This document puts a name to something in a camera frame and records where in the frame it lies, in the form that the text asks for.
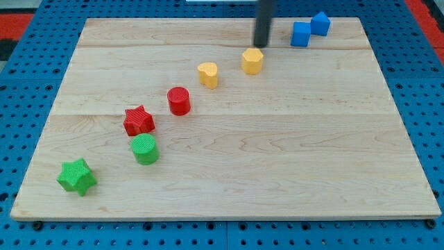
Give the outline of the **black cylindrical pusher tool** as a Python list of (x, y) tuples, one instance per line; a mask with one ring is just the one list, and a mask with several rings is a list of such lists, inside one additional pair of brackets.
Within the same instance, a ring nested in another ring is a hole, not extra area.
[(264, 48), (268, 45), (272, 18), (274, 16), (276, 0), (258, 0), (255, 18), (253, 45)]

